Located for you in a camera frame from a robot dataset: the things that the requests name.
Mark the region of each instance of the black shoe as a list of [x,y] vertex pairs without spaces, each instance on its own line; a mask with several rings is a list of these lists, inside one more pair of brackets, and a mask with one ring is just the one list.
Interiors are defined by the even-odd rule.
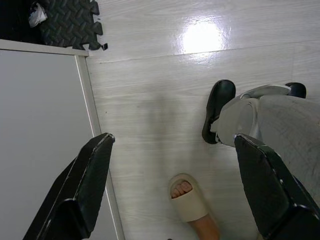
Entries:
[[289,82],[286,86],[291,88],[288,96],[293,96],[297,98],[305,99],[307,96],[307,89],[306,86],[300,82]]
[[224,105],[236,96],[236,86],[230,80],[220,80],[212,88],[206,105],[206,117],[202,137],[208,144],[216,144],[216,133],[211,132],[211,124],[219,118]]

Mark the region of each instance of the human foot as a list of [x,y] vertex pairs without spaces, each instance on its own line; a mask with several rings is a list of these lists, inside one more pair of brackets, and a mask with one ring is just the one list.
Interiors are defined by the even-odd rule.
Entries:
[[[170,195],[172,199],[177,199],[191,190],[193,190],[193,186],[184,180],[172,186]],[[188,224],[195,230],[200,240],[218,240],[220,238],[219,229],[209,214],[199,219],[188,221]]]

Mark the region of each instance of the wooden floor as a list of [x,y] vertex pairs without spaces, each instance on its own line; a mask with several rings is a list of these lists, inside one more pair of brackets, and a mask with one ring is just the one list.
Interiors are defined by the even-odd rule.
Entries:
[[106,51],[87,59],[127,240],[195,240],[167,197],[178,173],[202,187],[222,240],[255,240],[234,148],[201,137],[219,79],[237,93],[299,81],[320,100],[318,0],[97,0]]

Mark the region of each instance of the beige slide sandal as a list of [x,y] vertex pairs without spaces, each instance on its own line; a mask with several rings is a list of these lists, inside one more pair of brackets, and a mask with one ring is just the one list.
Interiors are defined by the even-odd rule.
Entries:
[[[172,189],[174,189],[177,184],[181,184],[184,181],[191,184],[192,190],[177,198],[172,198]],[[209,213],[197,181],[189,174],[178,174],[169,181],[168,196],[183,222],[198,220]]]

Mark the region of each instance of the person's leg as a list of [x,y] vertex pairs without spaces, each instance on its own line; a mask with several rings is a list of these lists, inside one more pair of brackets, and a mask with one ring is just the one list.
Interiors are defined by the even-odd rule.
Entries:
[[[171,197],[173,199],[178,198],[192,190],[192,186],[187,181],[184,181],[181,184],[177,184],[171,191]],[[220,233],[219,229],[214,222],[214,220],[210,217],[210,215],[206,215],[201,217],[198,220],[190,221],[188,224],[195,230],[200,240],[219,240]]]

